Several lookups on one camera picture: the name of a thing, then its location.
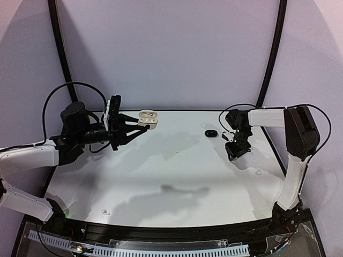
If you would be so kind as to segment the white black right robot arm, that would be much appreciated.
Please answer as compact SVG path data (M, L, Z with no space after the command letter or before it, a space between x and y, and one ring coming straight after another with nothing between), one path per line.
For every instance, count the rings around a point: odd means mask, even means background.
M253 127L278 127L285 130L288 152L287 173L276 208L294 209L300 203L300 193L308 162L314 156L320 142L319 131L307 106L272 109L233 109L225 116L234 130L231 140L225 144L230 161L248 153Z

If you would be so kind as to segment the black earbud charging case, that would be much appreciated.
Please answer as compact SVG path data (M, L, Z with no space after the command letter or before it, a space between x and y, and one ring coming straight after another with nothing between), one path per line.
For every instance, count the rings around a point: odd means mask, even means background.
M208 138L215 138L218 136L218 132L216 130L206 130L205 136Z

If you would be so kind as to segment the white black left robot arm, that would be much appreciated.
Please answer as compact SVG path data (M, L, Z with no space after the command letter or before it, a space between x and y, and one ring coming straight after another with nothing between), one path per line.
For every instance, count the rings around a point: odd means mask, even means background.
M87 110L83 102L72 103L61 112L61 135L44 142L1 149L1 206L43 222L64 220L64 211L55 200L19 190L5 178L19 171L71 164L83 154L86 145L94 143L105 143L116 151L156 128L157 112L142 110L138 118L130 117L119 112L120 101L119 96L107 101L103 119Z

